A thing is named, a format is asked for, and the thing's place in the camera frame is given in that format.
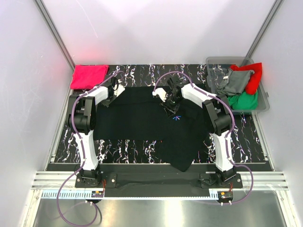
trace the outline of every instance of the green cloth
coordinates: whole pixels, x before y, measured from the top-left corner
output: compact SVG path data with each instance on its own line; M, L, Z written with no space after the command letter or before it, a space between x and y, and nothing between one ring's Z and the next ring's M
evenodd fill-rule
M243 92L239 96L230 96L228 102L234 110L254 110L258 106L258 91L254 95Z

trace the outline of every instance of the wall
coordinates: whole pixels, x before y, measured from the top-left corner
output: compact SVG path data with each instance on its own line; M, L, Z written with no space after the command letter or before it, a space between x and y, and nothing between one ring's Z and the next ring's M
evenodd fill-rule
M263 85L270 110L261 125L277 170L285 173L303 220L303 1L286 0L269 27L253 60L263 62Z
M45 166L71 69L32 0L0 1L0 223L15 227Z
M274 0L44 0L76 64L245 56Z

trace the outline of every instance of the black cloth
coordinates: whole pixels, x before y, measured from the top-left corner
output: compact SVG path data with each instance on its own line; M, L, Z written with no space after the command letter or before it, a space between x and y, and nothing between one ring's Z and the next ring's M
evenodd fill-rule
M109 107L99 104L94 140L157 140L156 156L186 171L208 134L202 109L183 99L176 115L168 117L152 91L126 87Z

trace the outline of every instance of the gray cloth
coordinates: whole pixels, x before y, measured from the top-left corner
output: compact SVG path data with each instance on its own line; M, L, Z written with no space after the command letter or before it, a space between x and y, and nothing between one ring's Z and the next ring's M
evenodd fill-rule
M254 70L233 71L228 69L228 73L217 87L218 94L226 94L228 96L240 95L250 80L250 76L254 74Z

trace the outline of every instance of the marble tabletop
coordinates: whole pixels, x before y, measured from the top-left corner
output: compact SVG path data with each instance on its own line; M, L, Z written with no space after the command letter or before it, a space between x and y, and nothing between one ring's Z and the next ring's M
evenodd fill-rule
M191 77L194 83L206 84L207 69L204 64L189 65L110 65L108 74L121 70L117 76L123 86L154 86L156 80L166 72L181 71ZM186 78L178 75L181 81ZM251 115L236 115L232 132L232 155L235 162L264 163L265 158ZM95 140L96 154L100 163L163 163L155 156L159 144L153 140ZM215 161L214 140L209 135L201 141L203 148L198 151L193 163ZM79 163L80 155L71 130L64 125L57 148L55 163Z

